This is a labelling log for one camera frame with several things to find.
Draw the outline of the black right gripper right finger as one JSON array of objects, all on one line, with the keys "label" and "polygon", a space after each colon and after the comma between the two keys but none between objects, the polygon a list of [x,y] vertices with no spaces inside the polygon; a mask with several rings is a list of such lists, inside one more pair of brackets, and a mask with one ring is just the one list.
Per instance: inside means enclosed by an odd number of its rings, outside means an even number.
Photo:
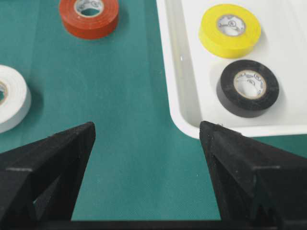
[{"label": "black right gripper right finger", "polygon": [[207,121],[200,142],[222,221],[306,229],[306,158]]}]

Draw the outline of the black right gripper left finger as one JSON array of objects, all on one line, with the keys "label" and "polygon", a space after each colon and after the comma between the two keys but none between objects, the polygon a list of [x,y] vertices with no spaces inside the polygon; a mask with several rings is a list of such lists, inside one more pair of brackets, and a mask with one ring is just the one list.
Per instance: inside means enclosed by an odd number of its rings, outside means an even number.
[{"label": "black right gripper left finger", "polygon": [[95,141],[93,122],[0,155],[0,220],[70,220]]}]

